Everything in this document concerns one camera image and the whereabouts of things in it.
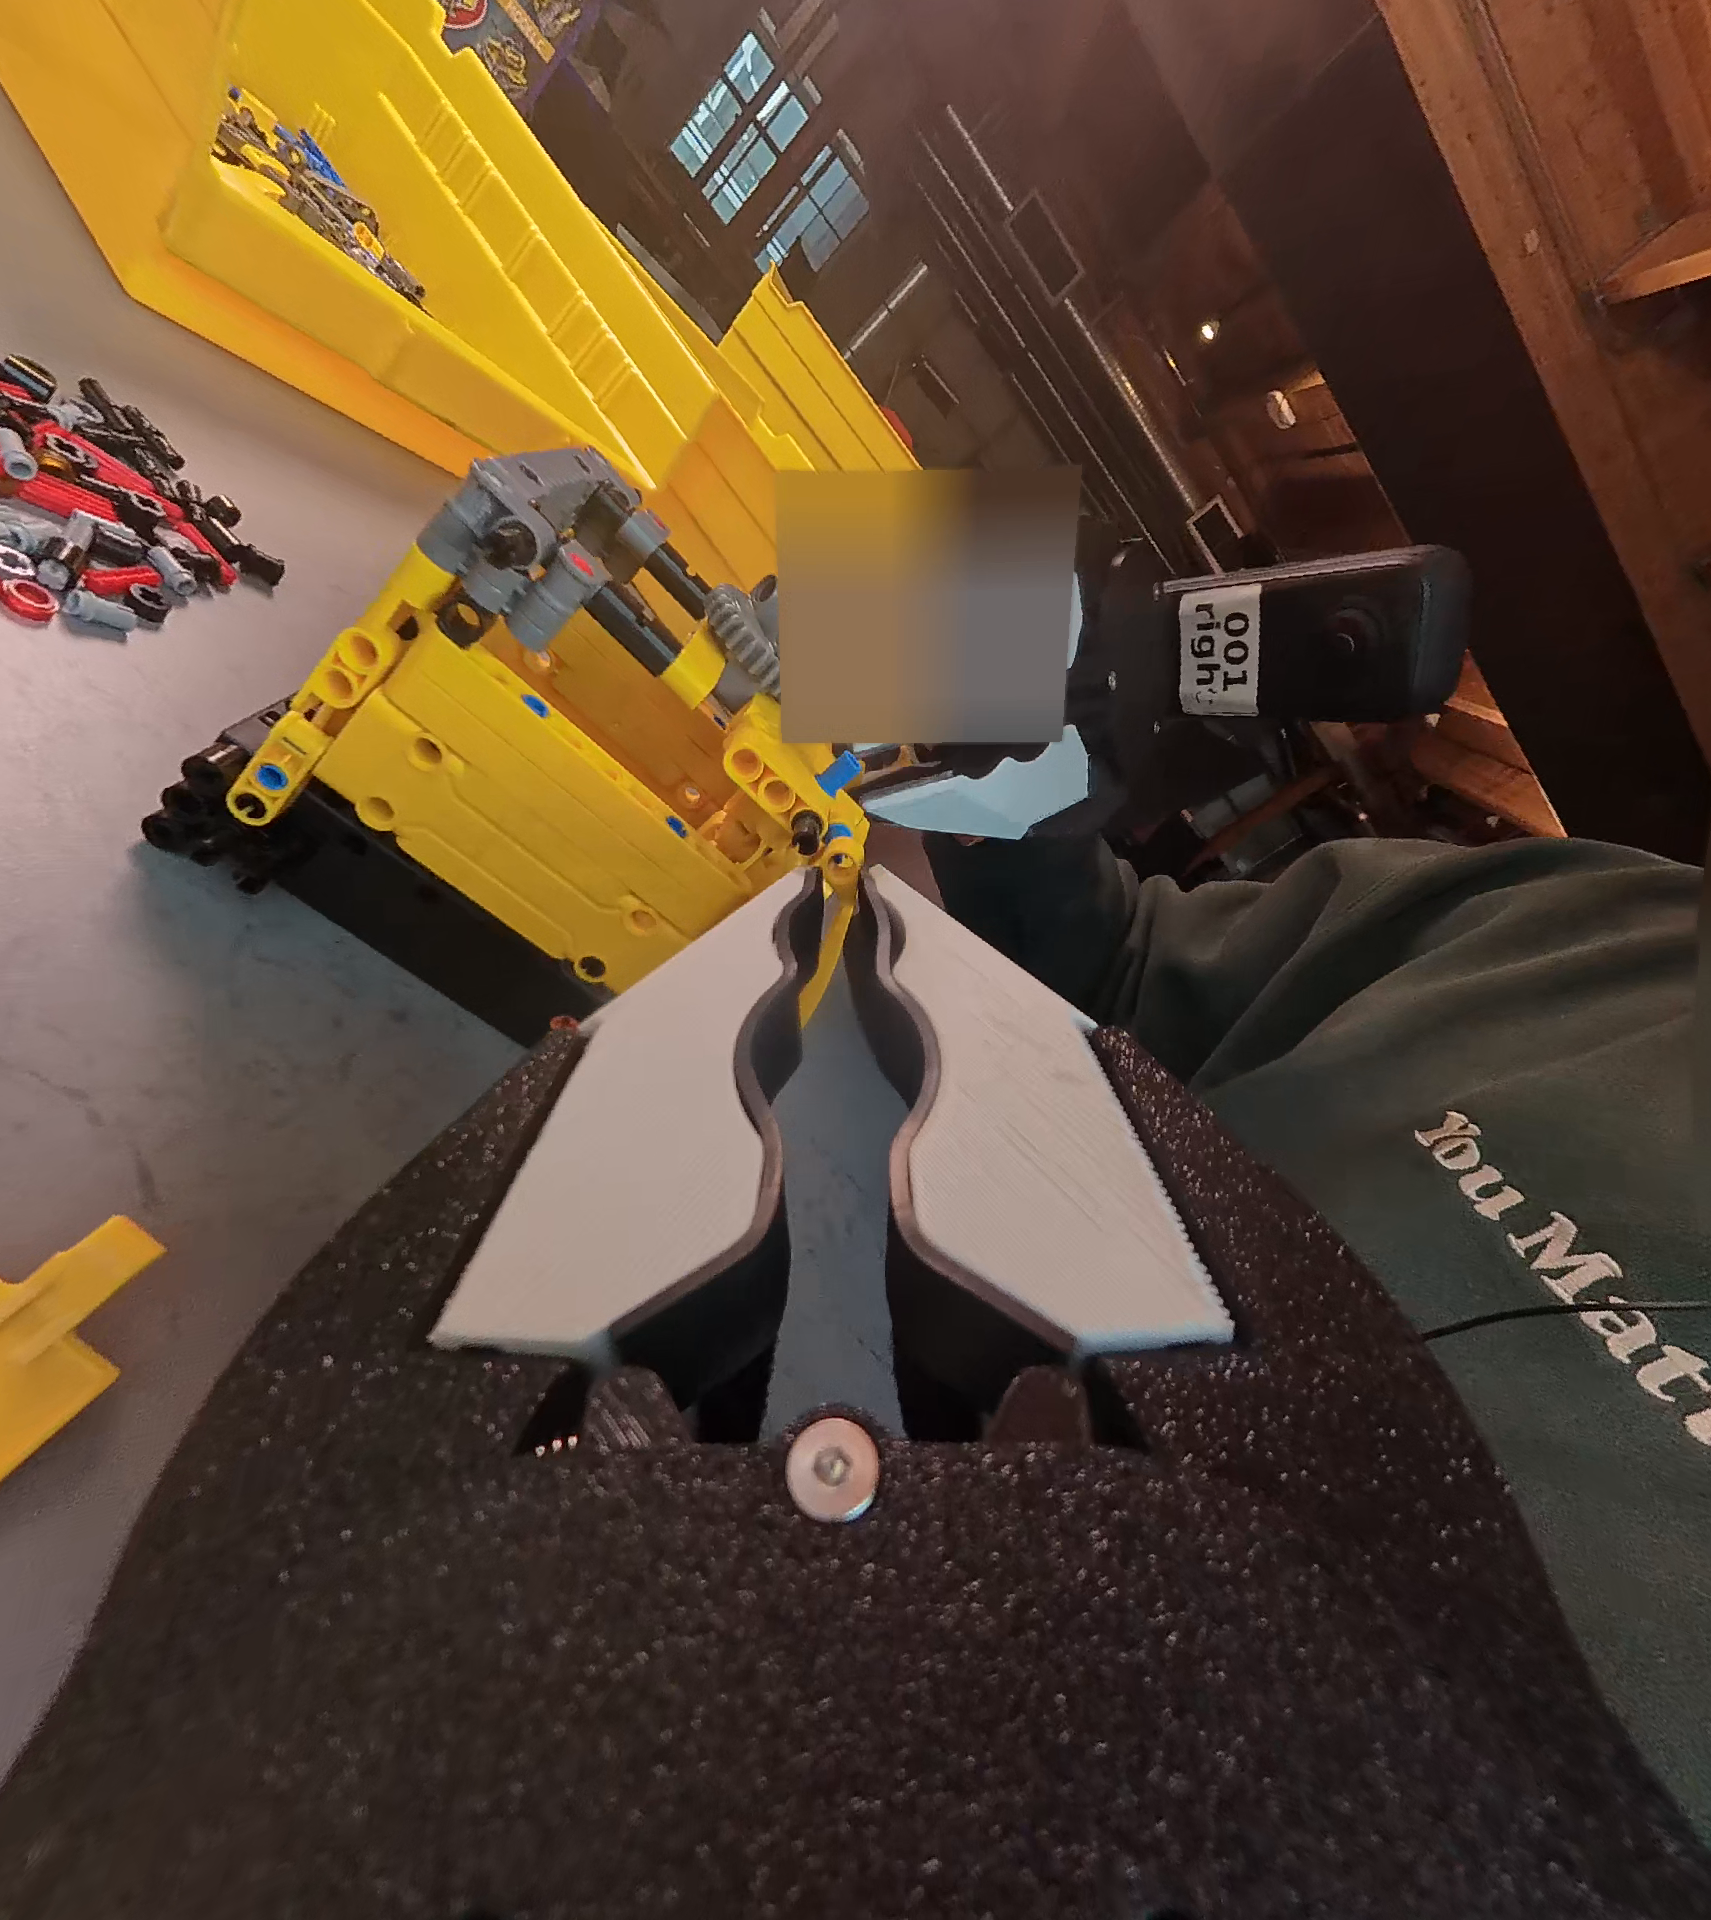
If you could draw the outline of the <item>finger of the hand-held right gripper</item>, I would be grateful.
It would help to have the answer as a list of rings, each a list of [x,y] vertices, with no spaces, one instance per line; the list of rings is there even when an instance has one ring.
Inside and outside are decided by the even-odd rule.
[[[911,780],[867,783],[859,804],[893,829],[963,841],[1013,843],[1071,812],[1091,794],[1091,762],[1079,738],[1035,754],[1003,757],[981,775],[915,770]]]

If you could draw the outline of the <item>green printed sweatshirt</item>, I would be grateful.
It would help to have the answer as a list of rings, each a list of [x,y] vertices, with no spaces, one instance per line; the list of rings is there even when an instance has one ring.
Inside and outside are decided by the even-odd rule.
[[[1197,1087],[1419,1330],[1481,1429],[1587,1662],[1711,1845],[1711,1233],[1688,1191],[1690,1002],[1415,1034],[1359,1007]]]

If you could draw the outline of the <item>paned window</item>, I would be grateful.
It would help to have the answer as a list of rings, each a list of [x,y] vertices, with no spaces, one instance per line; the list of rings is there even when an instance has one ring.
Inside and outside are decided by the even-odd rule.
[[[759,272],[815,274],[867,216],[865,162],[827,108],[841,36],[829,5],[759,13],[689,110],[669,152]]]

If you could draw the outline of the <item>pile of small lego parts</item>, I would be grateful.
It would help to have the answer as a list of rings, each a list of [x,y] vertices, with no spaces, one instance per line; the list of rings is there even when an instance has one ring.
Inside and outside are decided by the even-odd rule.
[[[413,308],[427,308],[423,283],[387,246],[377,213],[353,194],[307,128],[285,126],[251,92],[231,86],[211,157],[253,177],[283,213]]]

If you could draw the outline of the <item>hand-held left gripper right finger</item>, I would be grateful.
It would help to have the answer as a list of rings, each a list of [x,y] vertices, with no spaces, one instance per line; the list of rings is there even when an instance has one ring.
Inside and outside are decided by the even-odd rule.
[[[863,876],[859,1016],[909,1112],[889,1210],[915,1358],[1225,1344],[1231,1316],[1067,1000],[883,871]]]

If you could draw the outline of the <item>yellow lego robot model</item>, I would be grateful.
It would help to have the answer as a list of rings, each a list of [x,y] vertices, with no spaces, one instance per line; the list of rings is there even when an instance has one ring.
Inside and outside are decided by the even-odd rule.
[[[859,760],[783,740],[775,696],[771,580],[705,585],[597,451],[487,457],[143,838],[527,1045],[867,836]]]

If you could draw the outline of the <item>person's right forearm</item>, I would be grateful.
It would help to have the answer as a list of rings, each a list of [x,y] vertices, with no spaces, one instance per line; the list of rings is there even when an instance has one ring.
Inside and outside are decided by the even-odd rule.
[[[1273,881],[1189,890],[1095,834],[923,849],[957,922],[1199,1088],[1353,1007],[1413,1037],[1443,1016],[1515,1032],[1642,986],[1690,1002],[1702,871],[1589,838],[1339,838]]]

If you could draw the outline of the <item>pile of lego pins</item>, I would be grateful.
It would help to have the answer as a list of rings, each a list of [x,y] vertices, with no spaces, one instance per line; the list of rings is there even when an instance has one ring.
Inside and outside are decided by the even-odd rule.
[[[137,404],[0,352],[3,616],[121,641],[241,582],[271,592],[287,565],[241,520]]]

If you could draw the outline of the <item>yellow bin with small parts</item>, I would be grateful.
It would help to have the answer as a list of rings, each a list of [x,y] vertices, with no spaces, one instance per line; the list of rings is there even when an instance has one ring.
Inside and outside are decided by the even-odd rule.
[[[455,472],[599,448],[657,493],[709,404],[675,330],[435,5],[0,2],[0,84],[121,288]],[[213,157],[311,130],[425,307]]]

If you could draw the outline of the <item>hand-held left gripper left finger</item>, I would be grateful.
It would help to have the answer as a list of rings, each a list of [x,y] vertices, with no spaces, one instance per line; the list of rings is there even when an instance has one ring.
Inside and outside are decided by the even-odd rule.
[[[785,1304],[771,1098],[799,1064],[819,876],[599,1009],[431,1332],[587,1370],[741,1370]]]

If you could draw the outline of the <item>blue robot kit box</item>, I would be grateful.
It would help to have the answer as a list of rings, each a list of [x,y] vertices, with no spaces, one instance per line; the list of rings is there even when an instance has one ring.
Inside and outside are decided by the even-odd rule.
[[[443,39],[467,46],[507,76],[505,84],[527,86],[523,70],[545,75],[577,46],[603,13],[601,2],[439,2]]]

